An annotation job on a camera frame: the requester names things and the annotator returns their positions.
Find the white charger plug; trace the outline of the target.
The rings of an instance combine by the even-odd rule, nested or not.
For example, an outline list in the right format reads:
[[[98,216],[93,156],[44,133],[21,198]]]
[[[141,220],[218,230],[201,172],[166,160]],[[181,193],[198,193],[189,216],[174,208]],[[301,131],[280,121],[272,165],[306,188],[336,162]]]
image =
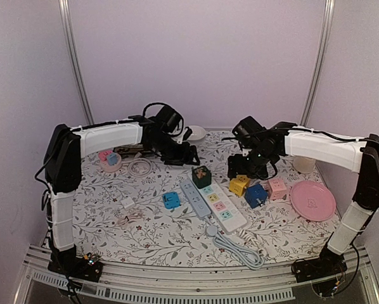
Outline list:
[[[135,202],[132,198],[124,198],[120,201],[125,210],[129,210],[135,206]]]

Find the pink adapter plug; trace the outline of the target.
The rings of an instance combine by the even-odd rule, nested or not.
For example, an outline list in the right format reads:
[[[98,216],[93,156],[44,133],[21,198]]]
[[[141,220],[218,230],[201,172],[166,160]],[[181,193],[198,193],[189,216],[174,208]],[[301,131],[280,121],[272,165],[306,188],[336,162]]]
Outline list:
[[[101,162],[107,162],[108,160],[108,155],[112,154],[112,150],[108,149],[108,150],[104,150],[104,151],[100,151],[98,153],[98,158],[100,159]]]

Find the grey-blue power strip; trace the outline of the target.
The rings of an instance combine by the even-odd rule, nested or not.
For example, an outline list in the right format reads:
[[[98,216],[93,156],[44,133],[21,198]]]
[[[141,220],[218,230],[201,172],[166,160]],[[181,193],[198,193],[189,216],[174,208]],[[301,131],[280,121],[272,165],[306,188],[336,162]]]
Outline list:
[[[179,185],[185,197],[192,206],[192,209],[200,219],[205,219],[211,215],[210,208],[191,180],[186,179]]]

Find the white bowl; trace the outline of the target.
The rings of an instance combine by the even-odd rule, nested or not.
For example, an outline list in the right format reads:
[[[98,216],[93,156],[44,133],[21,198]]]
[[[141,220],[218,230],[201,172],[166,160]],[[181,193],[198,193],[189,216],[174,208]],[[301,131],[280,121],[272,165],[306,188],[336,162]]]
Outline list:
[[[207,131],[201,126],[190,125],[189,128],[192,130],[192,133],[189,136],[188,141],[202,140],[207,134]]]

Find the dark tray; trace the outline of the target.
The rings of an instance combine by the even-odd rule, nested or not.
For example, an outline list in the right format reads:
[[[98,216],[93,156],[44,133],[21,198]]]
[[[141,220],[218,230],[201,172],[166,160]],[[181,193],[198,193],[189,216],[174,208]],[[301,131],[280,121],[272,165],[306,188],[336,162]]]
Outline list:
[[[114,153],[118,153],[120,155],[135,155],[137,153],[143,153],[144,148],[142,145],[127,145],[127,146],[117,146],[113,149]]]

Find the dark patterned cube socket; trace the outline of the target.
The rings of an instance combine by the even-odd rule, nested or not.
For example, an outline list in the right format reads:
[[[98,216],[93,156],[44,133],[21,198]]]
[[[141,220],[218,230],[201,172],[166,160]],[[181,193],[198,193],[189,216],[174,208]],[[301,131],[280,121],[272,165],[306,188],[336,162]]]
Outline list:
[[[206,166],[193,168],[191,172],[191,177],[194,185],[198,189],[210,186],[212,183],[212,173]]]

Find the small light blue plug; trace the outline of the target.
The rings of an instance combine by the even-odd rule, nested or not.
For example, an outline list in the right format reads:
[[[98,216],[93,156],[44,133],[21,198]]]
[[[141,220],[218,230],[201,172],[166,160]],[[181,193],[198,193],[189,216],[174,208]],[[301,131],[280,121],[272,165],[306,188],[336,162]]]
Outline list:
[[[106,160],[109,166],[114,166],[118,164],[120,156],[117,153],[110,153],[106,156]]]

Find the light blue adapter plug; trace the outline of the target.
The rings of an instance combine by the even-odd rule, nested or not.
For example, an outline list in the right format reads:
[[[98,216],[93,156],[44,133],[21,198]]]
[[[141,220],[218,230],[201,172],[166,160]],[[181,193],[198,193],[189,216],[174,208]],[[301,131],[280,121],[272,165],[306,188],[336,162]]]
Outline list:
[[[168,210],[181,206],[181,200],[176,192],[169,192],[162,195],[164,207]]]

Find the pink plate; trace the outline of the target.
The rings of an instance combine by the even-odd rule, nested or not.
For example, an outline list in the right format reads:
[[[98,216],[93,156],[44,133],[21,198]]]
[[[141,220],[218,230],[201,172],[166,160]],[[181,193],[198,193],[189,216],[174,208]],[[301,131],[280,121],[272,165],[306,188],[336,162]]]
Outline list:
[[[300,216],[314,222],[328,220],[336,211],[336,201],[330,190],[318,182],[309,180],[292,186],[290,201]]]

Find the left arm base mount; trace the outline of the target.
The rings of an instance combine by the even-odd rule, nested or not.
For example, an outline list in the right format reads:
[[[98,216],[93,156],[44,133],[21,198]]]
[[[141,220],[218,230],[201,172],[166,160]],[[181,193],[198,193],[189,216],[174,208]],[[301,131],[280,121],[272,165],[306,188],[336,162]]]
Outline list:
[[[91,258],[77,257],[65,251],[51,254],[48,270],[62,274],[68,278],[82,279],[90,282],[99,282],[103,271],[102,262],[92,262]]]

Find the yellow cube socket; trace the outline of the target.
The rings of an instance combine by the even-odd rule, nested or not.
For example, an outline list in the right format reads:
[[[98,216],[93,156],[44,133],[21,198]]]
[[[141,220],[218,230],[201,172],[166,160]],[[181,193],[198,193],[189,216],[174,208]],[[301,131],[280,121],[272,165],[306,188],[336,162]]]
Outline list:
[[[250,179],[246,175],[237,175],[229,182],[229,191],[242,197],[245,194],[246,188],[250,185]]]

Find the white power strip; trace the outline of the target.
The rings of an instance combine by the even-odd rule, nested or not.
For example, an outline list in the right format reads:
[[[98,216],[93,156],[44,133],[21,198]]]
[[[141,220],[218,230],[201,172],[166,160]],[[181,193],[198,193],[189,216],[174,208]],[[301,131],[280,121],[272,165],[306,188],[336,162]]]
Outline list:
[[[234,234],[248,224],[245,216],[214,179],[209,186],[199,189],[199,192],[226,234]]]

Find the right aluminium frame post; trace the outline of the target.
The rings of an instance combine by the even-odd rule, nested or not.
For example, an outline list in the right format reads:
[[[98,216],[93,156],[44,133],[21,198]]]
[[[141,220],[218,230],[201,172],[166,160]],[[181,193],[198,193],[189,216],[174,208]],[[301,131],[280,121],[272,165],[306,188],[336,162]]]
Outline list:
[[[321,72],[326,57],[326,50],[331,35],[331,26],[333,23],[333,14],[335,10],[335,0],[326,0],[324,2],[323,20],[321,22],[321,31],[319,36],[318,51],[314,63],[314,69],[311,77],[311,82],[307,92],[304,109],[300,119],[300,125],[306,127],[309,123],[311,113],[314,108],[316,93],[318,91]]]

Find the pink cube socket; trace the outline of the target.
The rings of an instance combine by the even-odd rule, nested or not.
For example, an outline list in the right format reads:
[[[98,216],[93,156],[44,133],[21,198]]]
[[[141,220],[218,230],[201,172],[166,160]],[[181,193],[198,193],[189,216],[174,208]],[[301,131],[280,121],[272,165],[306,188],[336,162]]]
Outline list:
[[[281,200],[287,194],[287,186],[281,178],[272,178],[268,180],[268,195],[270,200]]]

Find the dark blue cube socket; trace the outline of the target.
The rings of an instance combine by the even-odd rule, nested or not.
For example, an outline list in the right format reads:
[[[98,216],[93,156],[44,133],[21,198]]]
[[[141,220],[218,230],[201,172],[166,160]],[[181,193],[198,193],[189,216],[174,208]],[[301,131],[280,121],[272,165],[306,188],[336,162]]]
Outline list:
[[[251,209],[264,205],[267,197],[268,193],[261,184],[250,186],[245,191],[245,200]]]

